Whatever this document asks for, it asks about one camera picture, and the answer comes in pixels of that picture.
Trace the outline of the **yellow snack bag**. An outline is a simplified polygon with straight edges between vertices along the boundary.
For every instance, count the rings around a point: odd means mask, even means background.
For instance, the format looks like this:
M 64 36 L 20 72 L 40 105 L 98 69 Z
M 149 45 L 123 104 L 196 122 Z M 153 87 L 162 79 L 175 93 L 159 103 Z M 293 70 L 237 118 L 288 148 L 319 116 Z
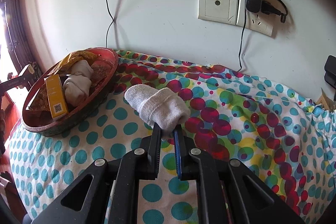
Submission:
M 98 57 L 99 55 L 85 50 L 71 52 L 69 55 L 64 57 L 63 60 L 56 64 L 56 67 L 50 71 L 49 76 L 55 74 L 66 74 L 71 70 L 73 65 L 82 60 L 85 60 L 89 65 L 92 65 L 98 59 Z

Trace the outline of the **yellow medicine box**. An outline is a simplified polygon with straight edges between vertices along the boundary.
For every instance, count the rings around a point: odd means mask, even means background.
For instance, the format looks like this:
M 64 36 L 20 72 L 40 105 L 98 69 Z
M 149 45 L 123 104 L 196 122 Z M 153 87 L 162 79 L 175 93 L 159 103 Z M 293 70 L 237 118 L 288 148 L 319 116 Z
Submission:
M 45 83 L 52 119 L 58 120 L 68 114 L 60 77 L 59 75 L 47 77 Z

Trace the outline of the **white sock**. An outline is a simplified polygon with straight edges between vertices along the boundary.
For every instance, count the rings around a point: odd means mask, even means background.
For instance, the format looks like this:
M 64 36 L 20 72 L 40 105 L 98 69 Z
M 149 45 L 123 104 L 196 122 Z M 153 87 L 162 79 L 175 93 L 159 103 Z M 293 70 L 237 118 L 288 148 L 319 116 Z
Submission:
M 162 139 L 171 139 L 175 127 L 190 117 L 190 109 L 184 100 L 169 88 L 158 90 L 138 84 L 130 87 L 124 98 L 146 124 L 150 127 L 159 125 Z
M 93 69 L 86 60 L 80 60 L 71 67 L 71 75 L 82 75 L 90 79 L 92 74 Z
M 82 104 L 89 97 L 91 80 L 82 75 L 70 75 L 63 84 L 66 102 L 73 107 Z

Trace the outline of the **red round tray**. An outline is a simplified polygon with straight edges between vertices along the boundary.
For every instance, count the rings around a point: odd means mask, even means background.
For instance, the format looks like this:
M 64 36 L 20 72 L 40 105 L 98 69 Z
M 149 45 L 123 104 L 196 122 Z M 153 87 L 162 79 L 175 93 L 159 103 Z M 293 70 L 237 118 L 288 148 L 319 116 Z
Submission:
M 74 108 L 72 111 L 68 111 L 68 114 L 61 117 L 58 120 L 53 120 L 51 115 L 41 114 L 40 116 L 35 116 L 29 113 L 26 108 L 29 101 L 34 97 L 34 94 L 38 91 L 38 88 L 43 84 L 43 78 L 46 77 L 56 64 L 50 67 L 38 80 L 34 83 L 33 87 L 30 89 L 27 98 L 24 102 L 22 108 L 22 125 L 23 127 L 30 131 L 39 133 L 43 136 L 54 136 L 62 133 L 65 130 L 72 128 L 74 125 L 85 119 L 98 105 L 103 101 L 103 99 L 108 95 L 113 84 L 113 75 L 117 69 L 118 55 L 117 53 L 108 48 L 88 48 L 85 51 L 93 52 L 99 55 L 98 59 L 103 60 L 112 67 L 111 72 L 108 74 L 107 78 L 100 87 L 81 104 L 79 107 Z

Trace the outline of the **polka dot tablecloth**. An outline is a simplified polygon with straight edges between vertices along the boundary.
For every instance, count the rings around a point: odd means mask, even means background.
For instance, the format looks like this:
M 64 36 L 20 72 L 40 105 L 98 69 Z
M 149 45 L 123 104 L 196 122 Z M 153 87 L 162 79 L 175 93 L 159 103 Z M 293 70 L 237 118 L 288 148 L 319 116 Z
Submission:
M 183 132 L 219 160 L 238 159 L 316 223 L 335 197 L 335 112 L 293 89 L 222 65 L 118 51 L 112 91 L 90 116 L 53 137 L 18 125 L 6 142 L 18 194 L 36 218 L 96 159 L 120 159 L 151 127 L 124 98 L 146 84 L 169 88 L 190 109 Z

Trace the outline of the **plastic bag with papers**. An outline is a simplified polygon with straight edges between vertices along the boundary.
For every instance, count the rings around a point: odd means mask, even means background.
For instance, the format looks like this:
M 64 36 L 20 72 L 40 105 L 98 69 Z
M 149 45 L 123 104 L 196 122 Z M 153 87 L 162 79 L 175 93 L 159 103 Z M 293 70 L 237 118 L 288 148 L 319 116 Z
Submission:
M 321 106 L 324 110 L 328 111 L 335 110 L 335 102 L 326 95 L 323 89 L 321 89 L 321 95 L 318 98 L 316 104 Z

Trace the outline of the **black clamp mount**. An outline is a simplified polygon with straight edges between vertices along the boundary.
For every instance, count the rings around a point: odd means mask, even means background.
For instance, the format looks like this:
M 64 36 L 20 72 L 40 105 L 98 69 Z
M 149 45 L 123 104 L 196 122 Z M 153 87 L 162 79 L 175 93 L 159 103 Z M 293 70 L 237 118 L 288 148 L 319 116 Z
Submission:
M 324 70 L 325 70 L 325 75 L 324 75 L 324 79 L 325 81 L 332 86 L 333 88 L 336 89 L 336 57 L 329 55 L 325 66 L 324 66 Z

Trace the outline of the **white wall socket plate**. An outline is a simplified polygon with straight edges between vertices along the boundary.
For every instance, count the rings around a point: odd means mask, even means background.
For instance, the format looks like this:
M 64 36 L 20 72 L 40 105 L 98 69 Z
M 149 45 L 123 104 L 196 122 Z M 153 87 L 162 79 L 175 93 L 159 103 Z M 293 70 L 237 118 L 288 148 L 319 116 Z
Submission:
M 245 0 L 198 0 L 198 19 L 245 27 L 272 36 L 275 15 L 244 12 Z

